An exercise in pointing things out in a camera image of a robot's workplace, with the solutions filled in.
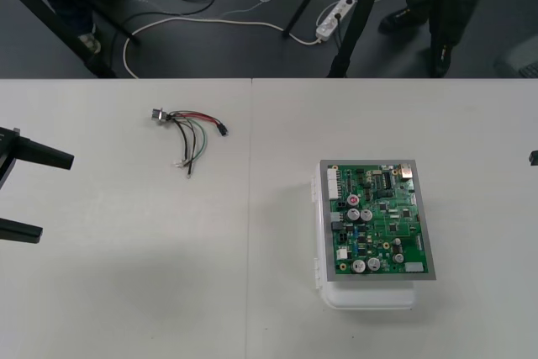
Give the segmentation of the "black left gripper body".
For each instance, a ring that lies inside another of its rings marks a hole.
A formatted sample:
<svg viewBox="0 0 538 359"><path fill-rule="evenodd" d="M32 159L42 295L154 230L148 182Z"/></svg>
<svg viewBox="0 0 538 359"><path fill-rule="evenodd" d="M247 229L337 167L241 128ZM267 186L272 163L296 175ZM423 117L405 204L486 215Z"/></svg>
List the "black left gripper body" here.
<svg viewBox="0 0 538 359"><path fill-rule="evenodd" d="M0 135L0 152L1 152L1 169L0 169L0 187L6 182L10 172L15 164L14 152L18 145L20 129L1 128Z"/></svg>

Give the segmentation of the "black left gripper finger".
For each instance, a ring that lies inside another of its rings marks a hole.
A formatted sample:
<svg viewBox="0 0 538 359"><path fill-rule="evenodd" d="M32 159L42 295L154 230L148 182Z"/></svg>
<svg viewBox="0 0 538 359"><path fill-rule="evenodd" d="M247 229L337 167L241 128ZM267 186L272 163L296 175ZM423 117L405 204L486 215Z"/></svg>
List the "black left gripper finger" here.
<svg viewBox="0 0 538 359"><path fill-rule="evenodd" d="M16 158L38 165L71 170L75 156L34 142L28 138L19 137L16 146Z"/></svg>
<svg viewBox="0 0 538 359"><path fill-rule="evenodd" d="M1 240L38 244L42 234L43 229L41 227L9 219L0 219Z"/></svg>

